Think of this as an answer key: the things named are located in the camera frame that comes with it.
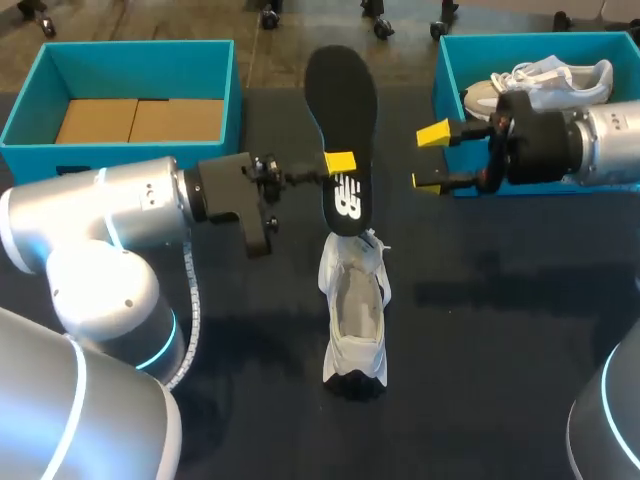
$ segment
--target concrete floor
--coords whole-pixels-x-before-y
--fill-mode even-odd
[[[430,81],[437,48],[429,21],[439,3],[387,0],[386,18],[396,30],[378,40],[372,24],[361,18],[359,0],[284,0],[280,28],[259,28],[259,15],[243,0],[49,0],[54,41],[229,39],[237,43],[240,75],[249,87],[299,86],[311,52],[327,43],[356,49],[379,85]],[[492,33],[544,31],[548,17],[517,15],[464,7],[456,31]],[[40,28],[20,12],[0,12],[0,91],[19,91],[38,49]]]

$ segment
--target white shoe upper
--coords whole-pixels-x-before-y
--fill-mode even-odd
[[[383,310],[391,300],[382,258],[386,248],[372,230],[360,237],[331,233],[325,242],[318,272],[330,314],[325,382],[335,373],[360,370],[386,386]]]
[[[493,73],[489,81],[467,89],[465,108],[487,120],[501,93],[524,90],[536,111],[606,103],[613,90],[613,65],[601,60],[593,66],[568,65],[552,55],[535,63],[521,63],[511,73]]]

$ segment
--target blue plastic bin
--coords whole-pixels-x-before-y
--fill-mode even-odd
[[[76,98],[224,99],[215,142],[56,145]],[[242,89],[233,41],[48,43],[43,45],[0,137],[16,184],[56,167],[109,167],[173,155],[180,167],[237,153]]]
[[[594,65],[608,59],[614,67],[614,94],[611,102],[640,99],[640,51],[625,32],[542,33],[517,35],[456,35],[440,40],[433,87],[433,105],[438,121],[464,120],[460,92],[475,82],[488,80],[493,72],[511,72],[522,62],[535,62],[550,55],[573,65]],[[445,148],[445,159],[452,173],[476,171],[489,160],[487,140],[466,142]],[[541,185],[509,185],[499,195],[540,195],[588,193],[594,190],[632,190],[637,186],[585,189],[570,182]],[[475,196],[475,189],[456,192]]]

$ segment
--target black table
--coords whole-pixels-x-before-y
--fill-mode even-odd
[[[569,408],[640,306],[640,201],[413,191],[411,165],[442,162],[414,146],[432,120],[429,95],[380,91],[373,227],[392,247],[388,392],[363,404],[321,384],[328,313],[316,278],[328,232],[318,190],[286,192],[271,257],[244,258],[237,226],[199,226],[205,323],[175,392],[178,479],[572,478]],[[249,91],[245,110],[252,152],[286,164],[320,145],[300,91]],[[181,249],[141,253],[188,321]],[[44,279],[2,255],[0,285],[0,305],[58,329]]]

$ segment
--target black shoe sole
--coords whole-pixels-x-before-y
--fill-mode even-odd
[[[324,385],[334,395],[356,402],[374,400],[387,390],[380,380],[367,377],[360,370],[342,376],[336,373]]]
[[[378,97],[373,77],[353,50],[328,46],[316,50],[305,73],[307,105],[327,153],[352,152],[356,170],[338,174],[322,186],[327,225],[336,235],[364,232],[373,213],[371,163]]]

